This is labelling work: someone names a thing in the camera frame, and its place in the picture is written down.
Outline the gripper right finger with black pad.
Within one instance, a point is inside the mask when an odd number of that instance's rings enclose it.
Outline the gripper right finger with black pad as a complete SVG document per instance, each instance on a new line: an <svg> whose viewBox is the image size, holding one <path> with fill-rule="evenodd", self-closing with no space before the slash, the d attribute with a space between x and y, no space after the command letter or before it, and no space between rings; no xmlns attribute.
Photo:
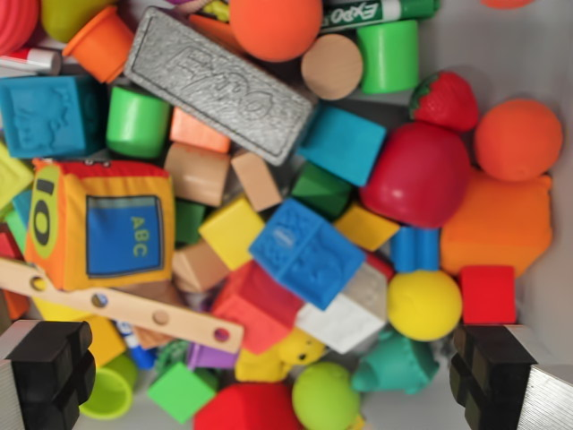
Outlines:
<svg viewBox="0 0 573 430"><path fill-rule="evenodd" d="M460 325L449 385L472 429L570 429L572 365L524 325Z"/></svg>

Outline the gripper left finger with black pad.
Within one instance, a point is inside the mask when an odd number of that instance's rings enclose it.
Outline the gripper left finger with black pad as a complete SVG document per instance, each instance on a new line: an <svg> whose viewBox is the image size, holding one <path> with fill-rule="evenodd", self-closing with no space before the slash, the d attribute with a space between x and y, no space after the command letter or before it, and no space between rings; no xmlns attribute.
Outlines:
<svg viewBox="0 0 573 430"><path fill-rule="evenodd" d="M93 390L87 322L19 320L1 335L1 427L72 429Z"/></svg>

